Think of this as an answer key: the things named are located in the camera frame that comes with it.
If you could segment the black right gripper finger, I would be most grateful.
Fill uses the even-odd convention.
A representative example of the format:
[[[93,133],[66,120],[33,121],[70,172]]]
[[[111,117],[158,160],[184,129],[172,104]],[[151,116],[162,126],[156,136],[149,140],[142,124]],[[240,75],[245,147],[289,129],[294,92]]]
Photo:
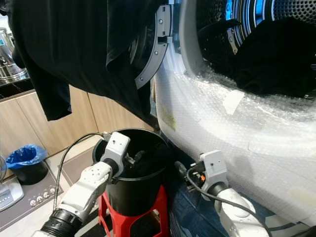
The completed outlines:
[[[175,169],[178,172],[178,176],[182,178],[185,182],[191,182],[191,172],[192,170],[190,168],[185,167],[182,162],[176,161],[174,163]]]

